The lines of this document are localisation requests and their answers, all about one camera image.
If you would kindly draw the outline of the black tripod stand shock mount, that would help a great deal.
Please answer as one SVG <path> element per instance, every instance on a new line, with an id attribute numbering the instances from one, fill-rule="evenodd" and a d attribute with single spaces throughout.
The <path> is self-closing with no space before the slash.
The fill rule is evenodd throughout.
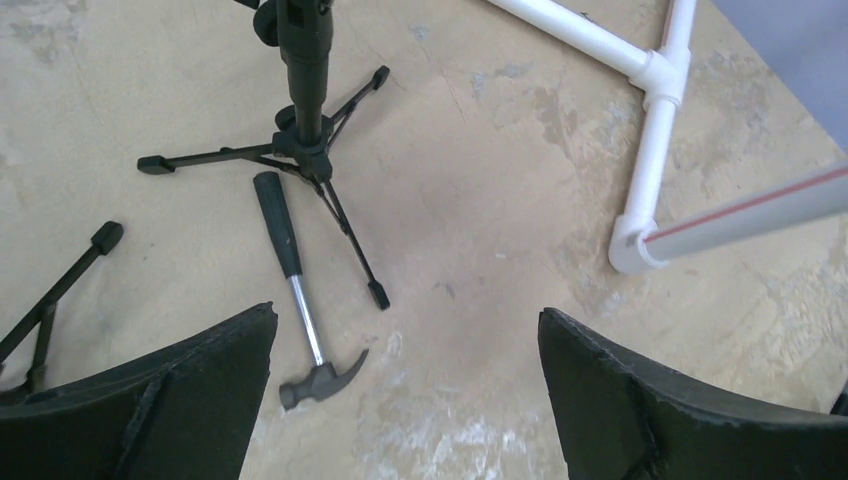
<path id="1" fill-rule="evenodd" d="M 260 41 L 278 48 L 287 68 L 291 105 L 275 116 L 276 132 L 268 144 L 242 148 L 223 147 L 217 152 L 166 158 L 141 157 L 140 172 L 165 175 L 179 168 L 243 159 L 265 165 L 268 172 L 254 179 L 274 250 L 287 278 L 302 272 L 295 232 L 288 213 L 278 171 L 300 178 L 324 201 L 342 232 L 350 240 L 368 279 L 377 306 L 390 306 L 385 289 L 376 279 L 331 184 L 333 167 L 329 150 L 359 102 L 381 88 L 389 77 L 387 66 L 331 116 L 322 112 L 328 91 L 329 54 L 333 38 L 332 4 L 329 1 L 248 1 L 254 12 L 253 29 Z"/>

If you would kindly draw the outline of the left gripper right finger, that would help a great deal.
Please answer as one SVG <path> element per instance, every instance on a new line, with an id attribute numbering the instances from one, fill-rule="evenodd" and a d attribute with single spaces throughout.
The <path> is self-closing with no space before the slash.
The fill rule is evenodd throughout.
<path id="1" fill-rule="evenodd" d="M 555 308 L 538 346 L 572 479 L 843 479 L 847 414 L 733 393 L 604 337 Z"/>

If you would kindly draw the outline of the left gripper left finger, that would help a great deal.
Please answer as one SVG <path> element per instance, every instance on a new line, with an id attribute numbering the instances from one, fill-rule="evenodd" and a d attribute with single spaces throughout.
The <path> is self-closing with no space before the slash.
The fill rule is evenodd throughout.
<path id="1" fill-rule="evenodd" d="M 1 410 L 5 479 L 235 479 L 270 373 L 261 303 Z"/>

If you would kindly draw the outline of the black tripod stand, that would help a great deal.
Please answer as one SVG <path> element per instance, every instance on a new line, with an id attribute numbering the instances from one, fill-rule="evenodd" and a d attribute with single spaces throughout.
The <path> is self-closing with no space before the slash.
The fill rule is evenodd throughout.
<path id="1" fill-rule="evenodd" d="M 14 388 L 1 390 L 2 405 L 21 402 L 44 389 L 46 360 L 59 301 L 99 257 L 108 255 L 115 248 L 123 234 L 122 224 L 105 222 L 91 237 L 91 246 L 1 340 L 1 368 L 4 368 L 13 351 L 34 329 L 38 329 L 32 363 L 24 380 Z"/>

